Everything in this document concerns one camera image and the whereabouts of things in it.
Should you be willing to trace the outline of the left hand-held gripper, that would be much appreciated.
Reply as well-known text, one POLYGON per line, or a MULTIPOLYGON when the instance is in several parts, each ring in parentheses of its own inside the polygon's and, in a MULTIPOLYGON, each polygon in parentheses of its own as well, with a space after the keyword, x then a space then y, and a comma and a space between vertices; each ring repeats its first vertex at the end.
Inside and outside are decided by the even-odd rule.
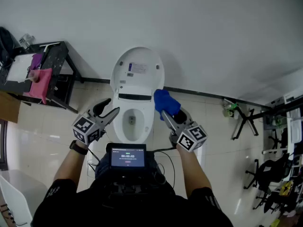
POLYGON ((105 116, 100 116, 110 102, 111 98, 103 98, 93 106, 93 110, 88 109, 76 118, 72 131, 77 140, 89 145, 103 137, 106 131, 102 127, 109 125, 120 111, 120 107, 116 107, 105 116))

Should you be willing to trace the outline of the white toilet seat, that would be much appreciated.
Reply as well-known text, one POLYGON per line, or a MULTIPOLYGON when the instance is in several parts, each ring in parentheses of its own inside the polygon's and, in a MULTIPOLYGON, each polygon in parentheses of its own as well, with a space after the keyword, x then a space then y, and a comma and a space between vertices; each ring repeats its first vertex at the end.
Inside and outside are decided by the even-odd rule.
POLYGON ((122 143, 144 143, 153 126, 154 102, 115 97, 113 107, 120 107, 119 114, 113 120, 114 129, 119 140, 122 143))

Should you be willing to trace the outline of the blue cloth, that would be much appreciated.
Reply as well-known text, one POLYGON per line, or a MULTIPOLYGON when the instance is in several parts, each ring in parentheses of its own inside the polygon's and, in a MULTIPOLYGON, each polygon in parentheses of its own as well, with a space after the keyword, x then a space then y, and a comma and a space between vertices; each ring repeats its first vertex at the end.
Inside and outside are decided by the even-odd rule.
POLYGON ((157 89, 154 92, 155 110, 159 112, 160 119, 164 121, 161 112, 164 110, 171 116, 177 115, 180 111, 181 104, 172 98, 167 90, 157 89))

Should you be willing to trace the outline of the person's left forearm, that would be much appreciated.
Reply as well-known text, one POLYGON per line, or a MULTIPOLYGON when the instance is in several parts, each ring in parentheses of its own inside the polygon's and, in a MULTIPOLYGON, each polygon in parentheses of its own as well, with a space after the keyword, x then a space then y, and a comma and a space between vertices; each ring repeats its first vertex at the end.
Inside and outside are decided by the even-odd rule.
MULTIPOLYGON (((82 148, 88 148, 87 145, 82 143, 79 140, 76 140, 77 145, 82 148)), ((80 175, 82 171, 83 162, 86 156, 77 153, 76 151, 70 149, 67 156, 63 160, 62 164, 60 165, 59 169, 57 170, 54 181, 55 180, 62 180, 62 179, 69 179, 75 183, 76 189, 79 185, 80 175)))

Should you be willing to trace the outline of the person's right forearm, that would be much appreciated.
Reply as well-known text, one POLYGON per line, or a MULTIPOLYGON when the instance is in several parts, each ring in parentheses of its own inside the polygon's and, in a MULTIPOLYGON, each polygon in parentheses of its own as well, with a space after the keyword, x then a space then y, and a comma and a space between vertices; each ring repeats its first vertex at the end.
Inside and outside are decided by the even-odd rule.
POLYGON ((189 198, 195 189, 205 187, 211 189, 210 181, 200 166, 195 153, 186 151, 179 144, 177 144, 177 150, 182 163, 187 197, 189 198))

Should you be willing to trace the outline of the white toilet lid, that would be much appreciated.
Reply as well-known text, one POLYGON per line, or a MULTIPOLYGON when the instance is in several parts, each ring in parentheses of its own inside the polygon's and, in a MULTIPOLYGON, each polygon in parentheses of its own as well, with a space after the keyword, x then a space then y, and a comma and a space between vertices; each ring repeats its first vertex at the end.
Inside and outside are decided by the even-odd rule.
POLYGON ((163 89, 165 70, 159 55, 146 47, 126 51, 113 68, 110 85, 118 99, 151 101, 163 89))

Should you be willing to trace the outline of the black folding stand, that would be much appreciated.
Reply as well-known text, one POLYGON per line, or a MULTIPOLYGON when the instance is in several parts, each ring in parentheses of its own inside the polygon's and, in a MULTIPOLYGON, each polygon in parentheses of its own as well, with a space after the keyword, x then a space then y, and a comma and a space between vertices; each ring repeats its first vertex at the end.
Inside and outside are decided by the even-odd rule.
POLYGON ((234 130, 233 135, 231 137, 231 140, 236 140, 236 139, 238 139, 240 137, 240 134, 241 134, 241 132, 242 132, 243 127, 244 127, 245 124, 249 125, 249 127, 250 127, 250 129, 251 129, 251 131, 252 131, 252 133, 253 133, 254 136, 258 136, 259 135, 259 133, 257 131, 257 128, 256 128, 256 126, 254 124, 254 121, 250 118, 254 114, 254 109, 249 110, 248 116, 240 109, 239 106, 237 106, 234 109, 234 112, 235 113, 239 113, 239 116, 241 118, 237 122, 235 130, 234 130))

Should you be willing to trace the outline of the purple cloth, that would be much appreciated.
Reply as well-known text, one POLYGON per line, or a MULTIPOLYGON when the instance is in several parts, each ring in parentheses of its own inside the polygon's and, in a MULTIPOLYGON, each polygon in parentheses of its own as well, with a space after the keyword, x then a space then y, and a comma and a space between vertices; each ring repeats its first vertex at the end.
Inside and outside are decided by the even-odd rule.
POLYGON ((28 70, 37 70, 38 67, 41 65, 42 58, 43 58, 42 53, 33 54, 31 65, 29 66, 28 70))

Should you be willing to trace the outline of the brown cardboard box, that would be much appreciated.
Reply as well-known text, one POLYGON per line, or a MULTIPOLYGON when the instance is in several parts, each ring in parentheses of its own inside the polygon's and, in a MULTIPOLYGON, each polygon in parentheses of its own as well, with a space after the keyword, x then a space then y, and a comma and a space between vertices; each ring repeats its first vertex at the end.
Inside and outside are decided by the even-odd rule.
POLYGON ((0 91, 0 119, 18 123, 21 101, 6 92, 0 91))

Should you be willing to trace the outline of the person's black shirt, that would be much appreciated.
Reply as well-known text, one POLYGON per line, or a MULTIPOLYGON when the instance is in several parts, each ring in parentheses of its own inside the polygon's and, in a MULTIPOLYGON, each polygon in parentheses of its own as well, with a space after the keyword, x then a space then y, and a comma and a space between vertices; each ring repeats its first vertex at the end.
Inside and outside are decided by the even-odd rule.
POLYGON ((76 192, 71 179, 58 179, 37 208, 32 227, 233 227, 209 188, 195 189, 188 199, 151 195, 142 202, 110 202, 100 181, 76 192))

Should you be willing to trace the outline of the clear plastic container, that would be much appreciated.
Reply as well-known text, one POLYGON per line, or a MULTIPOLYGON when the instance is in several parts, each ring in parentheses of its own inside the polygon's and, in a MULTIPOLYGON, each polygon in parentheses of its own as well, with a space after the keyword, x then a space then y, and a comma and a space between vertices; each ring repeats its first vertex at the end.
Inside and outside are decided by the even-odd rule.
POLYGON ((30 34, 24 34, 20 39, 20 45, 27 50, 35 41, 35 37, 30 34))

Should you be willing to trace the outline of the black-framed desk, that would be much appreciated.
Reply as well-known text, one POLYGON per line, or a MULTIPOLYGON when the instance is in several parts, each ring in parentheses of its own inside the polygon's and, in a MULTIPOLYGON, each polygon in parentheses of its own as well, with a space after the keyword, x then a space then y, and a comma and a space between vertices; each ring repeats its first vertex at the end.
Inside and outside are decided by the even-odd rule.
POLYGON ((284 104, 277 106, 269 111, 264 112, 265 115, 283 115, 286 114, 287 120, 287 153, 290 156, 294 153, 294 144, 303 138, 300 107, 303 106, 303 95, 293 98, 291 95, 284 96, 284 104))

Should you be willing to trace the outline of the black office chair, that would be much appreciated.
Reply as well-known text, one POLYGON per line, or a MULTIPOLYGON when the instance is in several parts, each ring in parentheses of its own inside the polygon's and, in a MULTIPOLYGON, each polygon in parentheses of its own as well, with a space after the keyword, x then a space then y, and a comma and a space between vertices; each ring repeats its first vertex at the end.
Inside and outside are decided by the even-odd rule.
POLYGON ((284 178, 289 176, 293 165, 293 161, 289 157, 289 153, 284 153, 278 160, 269 159, 261 165, 259 164, 259 160, 255 159, 255 171, 245 171, 246 174, 252 175, 253 179, 243 189, 247 190, 250 187, 254 187, 264 193, 262 197, 256 197, 260 202, 253 208, 254 210, 264 206, 264 212, 268 210, 274 211, 275 209, 272 208, 272 205, 281 202, 278 192, 271 190, 269 186, 271 183, 280 183, 284 178))

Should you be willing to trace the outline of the black bag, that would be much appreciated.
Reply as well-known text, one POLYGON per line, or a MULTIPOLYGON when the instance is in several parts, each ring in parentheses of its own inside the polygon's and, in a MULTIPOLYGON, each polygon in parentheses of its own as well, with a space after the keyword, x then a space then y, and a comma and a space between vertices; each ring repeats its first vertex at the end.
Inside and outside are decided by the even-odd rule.
POLYGON ((11 33, 0 26, 0 66, 7 67, 14 61, 16 43, 11 33))

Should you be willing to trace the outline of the white-handled squeegee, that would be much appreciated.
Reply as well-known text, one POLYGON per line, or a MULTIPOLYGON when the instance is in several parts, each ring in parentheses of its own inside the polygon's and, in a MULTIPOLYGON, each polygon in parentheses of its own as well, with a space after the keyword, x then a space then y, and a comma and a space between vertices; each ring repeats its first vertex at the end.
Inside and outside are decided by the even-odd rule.
POLYGON ((57 46, 59 45, 60 42, 56 42, 56 43, 48 43, 48 44, 43 44, 43 45, 40 45, 39 47, 40 48, 43 48, 43 57, 45 57, 46 53, 47 53, 47 50, 50 49, 50 47, 52 46, 57 46))

